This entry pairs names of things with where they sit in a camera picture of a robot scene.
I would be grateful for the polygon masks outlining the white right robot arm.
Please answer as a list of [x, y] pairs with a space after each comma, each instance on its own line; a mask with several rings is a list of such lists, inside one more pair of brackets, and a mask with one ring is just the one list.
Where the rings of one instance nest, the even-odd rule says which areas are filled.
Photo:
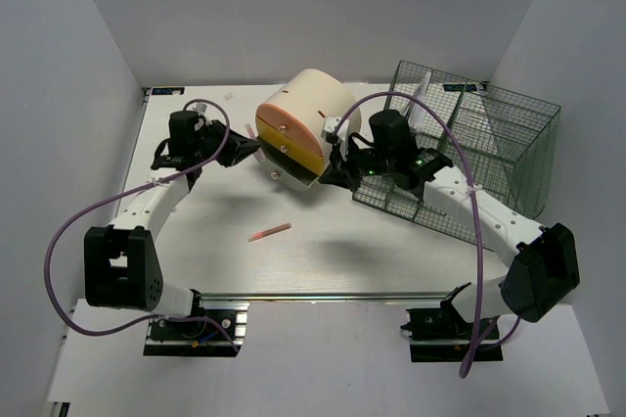
[[481, 315], [513, 313], [536, 323], [580, 283], [573, 233], [557, 223], [545, 227], [507, 207], [476, 185], [432, 148], [418, 147], [405, 118], [393, 110], [369, 120], [374, 140], [360, 147], [361, 136], [337, 116], [324, 121], [322, 138], [332, 146], [321, 183], [357, 192], [364, 178], [383, 176], [400, 190], [435, 207], [462, 226], [480, 229], [480, 242], [508, 268], [506, 276], [460, 287], [443, 303], [443, 329], [461, 338]]

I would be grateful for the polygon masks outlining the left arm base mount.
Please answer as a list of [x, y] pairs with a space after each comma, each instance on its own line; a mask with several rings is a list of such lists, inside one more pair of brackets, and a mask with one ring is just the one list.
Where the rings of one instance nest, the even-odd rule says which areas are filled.
[[243, 346], [246, 335], [248, 304], [206, 301], [200, 309], [203, 320], [172, 322], [151, 321], [144, 342], [143, 355], [150, 357], [236, 357], [233, 348]]

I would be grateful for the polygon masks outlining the cream round drawer box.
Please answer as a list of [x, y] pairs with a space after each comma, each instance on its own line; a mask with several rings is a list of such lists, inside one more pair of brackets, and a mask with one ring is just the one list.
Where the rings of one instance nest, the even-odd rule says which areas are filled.
[[257, 141], [264, 159], [261, 166], [270, 177], [296, 191], [318, 182], [329, 166], [332, 145], [323, 138], [343, 116], [339, 134], [361, 129], [361, 113], [351, 111], [353, 93], [331, 75], [305, 69], [292, 78], [255, 111]]

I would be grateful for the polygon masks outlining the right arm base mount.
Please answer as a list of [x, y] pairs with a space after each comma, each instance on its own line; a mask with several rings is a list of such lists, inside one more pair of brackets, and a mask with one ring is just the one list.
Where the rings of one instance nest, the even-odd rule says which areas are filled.
[[[472, 325], [456, 324], [441, 308], [409, 308], [407, 322], [400, 327], [408, 340], [412, 363], [460, 363], [470, 350]], [[474, 360], [478, 362], [503, 361], [497, 325], [491, 319], [482, 319]]]

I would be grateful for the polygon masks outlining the white silver-spined booklet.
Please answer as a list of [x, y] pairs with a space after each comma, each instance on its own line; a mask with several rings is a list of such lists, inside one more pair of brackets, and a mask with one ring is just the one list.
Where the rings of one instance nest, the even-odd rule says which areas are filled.
[[422, 131], [426, 116], [425, 109], [421, 105], [417, 104], [416, 101], [425, 103], [425, 97], [430, 84], [431, 76], [432, 72], [430, 70], [425, 73], [421, 83], [412, 95], [412, 100], [407, 101], [405, 118], [407, 119], [409, 129], [414, 136], [417, 136]]

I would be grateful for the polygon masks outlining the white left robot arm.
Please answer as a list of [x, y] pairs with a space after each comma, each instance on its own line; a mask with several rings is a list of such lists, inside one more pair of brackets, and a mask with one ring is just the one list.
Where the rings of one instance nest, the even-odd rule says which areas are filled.
[[196, 291], [163, 279], [157, 235], [192, 191], [202, 162], [231, 167], [255, 153], [259, 144], [189, 110], [171, 114], [168, 131], [156, 147], [148, 187], [109, 225], [85, 234], [85, 295], [91, 306], [173, 317], [176, 330], [194, 338], [205, 329], [206, 313], [196, 307]]

